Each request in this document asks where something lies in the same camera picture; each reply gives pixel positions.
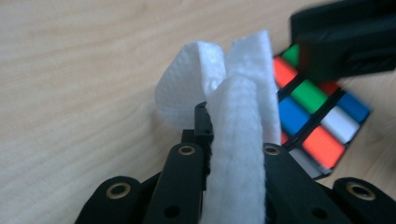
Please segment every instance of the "metal screw hole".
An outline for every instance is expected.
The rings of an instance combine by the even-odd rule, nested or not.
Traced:
[[[109,199],[120,199],[125,197],[129,191],[131,191],[131,186],[127,183],[121,182],[110,186],[106,191],[106,196]]]
[[[346,183],[346,189],[349,193],[359,199],[365,201],[373,201],[375,199],[375,194],[373,193],[373,191],[361,184],[355,182],[348,182]]]
[[[276,147],[265,147],[264,152],[271,156],[277,156],[280,154],[280,150]]]
[[[195,153],[195,148],[193,147],[181,147],[178,149],[178,153],[183,156],[190,156]]]

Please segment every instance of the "white tissue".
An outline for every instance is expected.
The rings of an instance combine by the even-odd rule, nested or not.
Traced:
[[[267,32],[221,47],[183,47],[155,90],[160,113],[175,128],[193,128],[194,107],[207,101],[215,139],[201,223],[264,223],[262,143],[280,143],[276,85]]]

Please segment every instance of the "wood grain surface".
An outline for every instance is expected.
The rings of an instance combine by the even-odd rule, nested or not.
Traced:
[[[267,29],[290,42],[293,11],[320,0],[0,2],[0,223],[73,223],[106,179],[162,169],[180,134],[153,91],[180,48]],[[342,80],[374,110],[334,174],[396,199],[395,74]]]

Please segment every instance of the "white cloth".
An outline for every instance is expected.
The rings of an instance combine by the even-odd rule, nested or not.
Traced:
[[[159,112],[193,129],[207,101],[214,141],[201,223],[264,223],[262,143],[280,143],[272,51],[266,31],[235,40],[231,51],[207,42],[183,47],[155,90]]]

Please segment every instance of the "black plastic part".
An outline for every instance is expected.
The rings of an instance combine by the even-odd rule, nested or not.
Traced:
[[[158,173],[145,182],[140,184],[140,197],[139,202],[136,204],[135,212],[131,214],[131,223],[142,223],[145,218],[146,212],[149,209],[149,203],[154,193],[155,187],[157,186],[158,180],[160,179],[161,173]]]
[[[265,195],[265,223],[276,224],[277,212],[274,204],[271,202],[268,193]]]
[[[193,143],[194,141],[194,130],[183,130],[181,134],[181,143]]]
[[[396,202],[376,186],[357,178],[335,181],[334,200],[354,223],[396,223]]]
[[[286,149],[264,144],[263,151],[276,223],[351,223]]]
[[[192,142],[201,146],[204,150],[204,175],[203,188],[206,190],[206,177],[210,174],[210,157],[212,155],[211,144],[213,141],[213,127],[210,116],[207,113],[206,102],[198,104],[194,108],[194,139]]]
[[[122,186],[113,188],[113,196],[121,196],[121,193],[126,190],[123,186],[128,185],[130,190],[121,198],[111,199],[107,196],[107,192],[115,184],[122,184]],[[138,223],[141,217],[139,216],[141,206],[138,206],[140,193],[139,182],[131,177],[117,176],[108,179],[85,203],[76,223]]]
[[[198,223],[203,159],[198,145],[182,143],[172,147],[143,223]]]
[[[396,67],[396,1],[346,0],[291,16],[298,70],[322,82]]]

